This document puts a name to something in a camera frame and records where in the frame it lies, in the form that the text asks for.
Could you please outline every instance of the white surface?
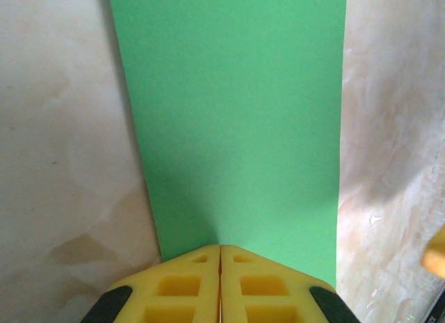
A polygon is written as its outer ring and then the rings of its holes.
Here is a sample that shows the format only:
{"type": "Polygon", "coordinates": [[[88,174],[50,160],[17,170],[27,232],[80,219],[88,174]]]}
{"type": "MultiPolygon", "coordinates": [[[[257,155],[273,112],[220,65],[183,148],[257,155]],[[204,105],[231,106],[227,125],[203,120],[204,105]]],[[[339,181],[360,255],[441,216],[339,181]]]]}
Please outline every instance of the white surface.
{"type": "MultiPolygon", "coordinates": [[[[159,259],[107,0],[0,1],[0,322],[79,322],[159,259]]],[[[418,322],[445,222],[445,0],[348,0],[338,289],[418,322]]]]}

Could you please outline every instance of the black rubber tip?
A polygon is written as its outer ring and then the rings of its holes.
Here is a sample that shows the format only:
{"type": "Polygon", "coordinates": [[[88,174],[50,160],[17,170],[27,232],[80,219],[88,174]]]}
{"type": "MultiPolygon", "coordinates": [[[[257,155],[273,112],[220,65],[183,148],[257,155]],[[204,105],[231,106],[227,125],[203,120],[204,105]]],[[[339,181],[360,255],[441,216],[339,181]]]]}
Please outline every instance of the black rubber tip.
{"type": "Polygon", "coordinates": [[[132,292],[130,286],[121,286],[104,293],[81,323],[113,323],[132,292]]]}
{"type": "Polygon", "coordinates": [[[329,323],[360,323],[338,294],[316,286],[309,291],[329,323]]]}

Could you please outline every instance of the green panel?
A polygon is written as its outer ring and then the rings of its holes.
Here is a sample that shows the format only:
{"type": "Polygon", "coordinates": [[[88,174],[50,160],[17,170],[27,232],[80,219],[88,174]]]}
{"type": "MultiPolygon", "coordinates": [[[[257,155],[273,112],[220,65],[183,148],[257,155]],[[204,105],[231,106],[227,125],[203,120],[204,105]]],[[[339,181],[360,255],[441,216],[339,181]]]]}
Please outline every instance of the green panel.
{"type": "Polygon", "coordinates": [[[111,0],[164,259],[234,244],[335,284],[346,0],[111,0]]]}

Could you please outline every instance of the yellow foam block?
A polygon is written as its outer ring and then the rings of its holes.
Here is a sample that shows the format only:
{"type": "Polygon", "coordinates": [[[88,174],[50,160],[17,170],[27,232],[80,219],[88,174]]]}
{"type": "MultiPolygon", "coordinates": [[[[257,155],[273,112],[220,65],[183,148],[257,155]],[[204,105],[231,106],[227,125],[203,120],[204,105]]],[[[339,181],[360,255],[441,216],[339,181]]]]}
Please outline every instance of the yellow foam block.
{"type": "Polygon", "coordinates": [[[114,323],[219,321],[220,247],[209,245],[122,279],[130,300],[114,323]]]}
{"type": "Polygon", "coordinates": [[[239,247],[221,247],[224,323],[327,322],[309,289],[324,281],[239,247]]]}
{"type": "Polygon", "coordinates": [[[445,224],[426,246],[422,265],[428,271],[445,278],[445,224]]]}
{"type": "Polygon", "coordinates": [[[358,323],[330,285],[231,245],[122,279],[81,323],[358,323]]]}

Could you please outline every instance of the marbled surface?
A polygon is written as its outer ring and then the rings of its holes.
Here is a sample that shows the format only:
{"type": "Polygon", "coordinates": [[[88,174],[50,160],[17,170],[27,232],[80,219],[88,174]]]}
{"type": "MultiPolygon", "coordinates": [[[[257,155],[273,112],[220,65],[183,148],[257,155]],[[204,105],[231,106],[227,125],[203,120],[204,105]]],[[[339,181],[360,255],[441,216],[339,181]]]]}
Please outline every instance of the marbled surface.
{"type": "MultiPolygon", "coordinates": [[[[107,0],[1,0],[0,322],[78,322],[159,261],[107,0]]],[[[418,322],[445,222],[445,0],[348,0],[337,286],[418,322]]]]}

